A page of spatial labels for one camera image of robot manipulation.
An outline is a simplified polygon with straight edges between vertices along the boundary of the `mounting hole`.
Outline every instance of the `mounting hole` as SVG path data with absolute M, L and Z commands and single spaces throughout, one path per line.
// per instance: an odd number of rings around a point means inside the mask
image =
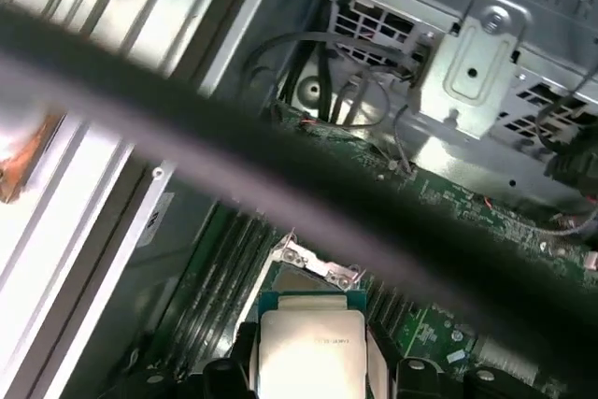
M 161 167 L 156 167 L 151 171 L 151 176 L 154 180 L 159 181 L 160 179 L 164 178 L 164 169 Z
M 317 109 L 320 102 L 320 83 L 318 77 L 303 78 L 297 85 L 297 100 L 303 107 Z

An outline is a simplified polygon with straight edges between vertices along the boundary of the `screw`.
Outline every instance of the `screw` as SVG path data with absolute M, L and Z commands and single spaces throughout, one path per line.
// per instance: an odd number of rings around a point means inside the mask
M 495 35 L 499 32 L 501 25 L 503 24 L 503 17 L 498 13 L 493 13 L 487 18 L 482 24 L 484 31 L 489 35 Z
M 463 332 L 454 330 L 452 331 L 450 338 L 452 338 L 452 341 L 463 341 Z
M 407 364 L 411 369 L 415 369 L 416 371 L 421 371 L 426 367 L 421 360 L 410 360 Z
M 345 290 L 349 288 L 349 285 L 351 285 L 351 283 L 349 282 L 348 279 L 346 278 L 340 278 L 338 280 L 338 287 L 340 287 L 341 289 Z
M 284 251 L 283 258 L 287 262 L 292 262 L 295 260 L 296 255 L 297 254 L 295 254 L 295 251 L 293 251 L 292 249 L 287 249 L 286 251 Z
M 161 167 L 156 167 L 151 171 L 151 176 L 155 181 L 159 181 L 164 177 L 164 170 Z
M 487 382 L 492 382 L 494 380 L 494 374 L 490 371 L 486 371 L 485 369 L 480 369 L 477 371 L 477 376 Z

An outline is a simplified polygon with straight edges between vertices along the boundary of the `perforated metal bracket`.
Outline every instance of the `perforated metal bracket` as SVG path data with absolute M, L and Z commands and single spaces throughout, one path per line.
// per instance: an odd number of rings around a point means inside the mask
M 505 0 L 472 0 L 461 27 L 442 39 L 416 87 L 423 114 L 481 138 L 501 110 L 517 69 L 526 11 Z

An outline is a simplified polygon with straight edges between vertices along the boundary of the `ventilation holes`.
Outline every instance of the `ventilation holes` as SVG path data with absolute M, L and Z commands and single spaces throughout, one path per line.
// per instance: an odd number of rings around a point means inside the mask
M 525 116 L 520 119 L 516 119 L 510 123 L 504 125 L 507 130 L 510 130 L 518 135 L 521 135 L 525 138 L 531 139 L 537 136 L 535 133 L 535 124 L 534 124 L 535 116 Z M 542 131 L 542 135 L 547 137 L 549 140 L 554 140 L 555 135 L 558 134 L 563 129 L 567 128 L 567 126 L 561 125 L 555 126 L 551 123 L 543 123 L 540 127 Z
M 413 23 L 380 7 L 369 7 L 359 0 L 351 0 L 339 6 L 334 31 L 344 36 L 357 37 L 371 41 L 375 36 L 384 36 L 398 43 L 404 43 L 411 31 Z M 356 60 L 368 64 L 393 64 L 393 62 L 370 53 L 356 50 L 353 47 L 341 46 Z
M 546 105 L 551 105 L 561 99 L 560 95 L 554 93 L 544 83 L 538 83 L 532 88 L 518 93 L 517 97 L 530 105 L 534 105 L 538 111 Z M 571 126 L 584 127 L 595 123 L 597 120 L 596 116 L 584 111 L 584 106 L 585 103 L 573 98 L 566 106 L 559 107 L 542 123 L 540 127 L 542 135 L 550 140 L 556 140 L 562 131 Z M 533 115 L 517 118 L 506 123 L 504 127 L 523 137 L 532 138 L 536 137 L 534 120 L 535 116 Z

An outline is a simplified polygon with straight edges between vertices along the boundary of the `white label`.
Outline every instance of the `white label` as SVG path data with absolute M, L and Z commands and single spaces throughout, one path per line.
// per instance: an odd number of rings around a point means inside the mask
M 136 248 L 146 247 L 151 243 L 153 238 L 156 236 L 158 228 L 160 227 L 160 223 L 162 223 L 164 215 L 166 215 L 166 211 L 168 210 L 168 207 L 170 206 L 170 203 L 172 203 L 172 199 L 174 197 L 175 194 L 173 192 L 164 192 L 160 196 L 158 203 L 156 203 L 156 207 L 149 216 L 146 227 L 141 233 L 141 237 L 139 237 L 139 240 L 137 240 Z

